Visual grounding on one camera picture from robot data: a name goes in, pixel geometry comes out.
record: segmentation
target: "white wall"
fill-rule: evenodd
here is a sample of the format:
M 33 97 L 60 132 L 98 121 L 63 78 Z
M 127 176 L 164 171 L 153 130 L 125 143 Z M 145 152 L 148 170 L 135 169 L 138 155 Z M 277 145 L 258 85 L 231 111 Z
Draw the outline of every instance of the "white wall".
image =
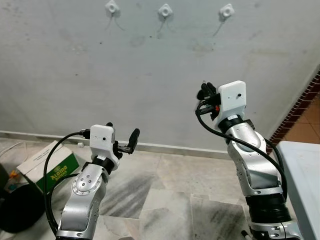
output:
M 247 83 L 269 137 L 320 62 L 319 0 L 0 1 L 0 130 L 65 135 L 112 121 L 119 140 L 225 150 L 194 115 L 203 80 Z M 168 25 L 157 9 L 168 3 Z M 218 10 L 235 15 L 212 37 Z

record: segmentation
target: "white table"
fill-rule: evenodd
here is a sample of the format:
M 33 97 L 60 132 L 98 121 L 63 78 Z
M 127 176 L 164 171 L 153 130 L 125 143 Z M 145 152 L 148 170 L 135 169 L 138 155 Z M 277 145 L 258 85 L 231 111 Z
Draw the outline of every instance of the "white table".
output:
M 282 141 L 277 148 L 302 235 L 320 240 L 320 144 Z

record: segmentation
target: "baseboard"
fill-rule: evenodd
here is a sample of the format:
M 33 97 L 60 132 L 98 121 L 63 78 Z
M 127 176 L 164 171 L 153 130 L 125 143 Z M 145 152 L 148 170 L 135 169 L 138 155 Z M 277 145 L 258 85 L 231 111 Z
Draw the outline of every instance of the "baseboard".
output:
M 54 140 L 60 140 L 63 136 L 57 135 L 45 135 L 45 134 L 35 134 L 26 132 L 15 132 L 15 131 L 0 131 L 0 138 L 10 138 L 10 139 L 21 139 L 29 141 L 42 141 L 42 142 L 52 142 Z M 77 144 L 82 142 L 84 145 L 89 145 L 88 139 L 83 139 L 81 137 L 70 137 L 65 141 L 68 144 Z M 128 143 L 127 141 L 119 141 L 121 144 Z M 152 152 L 152 153 L 162 153 L 162 154 L 178 154 L 185 156 L 203 157 L 203 158 L 215 158 L 215 159 L 230 159 L 227 151 L 202 149 L 202 148 L 192 148 L 183 146 L 171 146 L 162 144 L 152 144 L 139 142 L 136 146 L 136 150 Z

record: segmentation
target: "green cardboard box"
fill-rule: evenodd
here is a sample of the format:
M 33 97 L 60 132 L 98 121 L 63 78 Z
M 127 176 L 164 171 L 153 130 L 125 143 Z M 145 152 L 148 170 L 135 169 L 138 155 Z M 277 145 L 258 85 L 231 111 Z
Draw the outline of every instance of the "green cardboard box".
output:
M 17 167 L 28 182 L 35 183 L 43 192 L 44 166 L 51 149 L 57 144 L 52 142 L 44 149 L 29 157 Z M 79 167 L 79 163 L 73 152 L 60 144 L 52 154 L 47 167 L 47 192 L 60 178 L 72 174 Z

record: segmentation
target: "silver robotic arm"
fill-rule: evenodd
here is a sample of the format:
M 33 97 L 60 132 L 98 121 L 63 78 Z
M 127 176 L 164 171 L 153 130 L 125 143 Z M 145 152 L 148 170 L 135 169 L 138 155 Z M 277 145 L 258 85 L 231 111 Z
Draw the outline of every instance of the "silver robotic arm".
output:
M 235 163 L 249 206 L 253 237 L 257 240 L 303 240 L 297 222 L 291 219 L 286 208 L 287 184 L 283 169 L 266 155 L 266 140 L 255 131 L 251 121 L 243 120 L 246 84 L 235 81 L 216 90 L 211 83 L 203 83 L 197 98 L 200 103 L 196 115 L 200 123 L 211 133 L 226 139 L 228 154 Z M 201 119 L 201 115 L 208 113 L 211 113 L 215 130 Z
M 63 209 L 57 230 L 50 225 L 57 240 L 93 239 L 99 206 L 106 194 L 109 175 L 119 167 L 122 153 L 133 153 L 140 130 L 136 128 L 133 131 L 126 146 L 120 146 L 115 141 L 112 123 L 106 126 L 93 125 L 79 133 L 82 137 L 90 139 L 92 162 L 86 162 L 82 172 L 72 182 L 71 196 Z M 47 213 L 49 223 L 55 222 L 54 219 L 50 219 L 50 215 Z

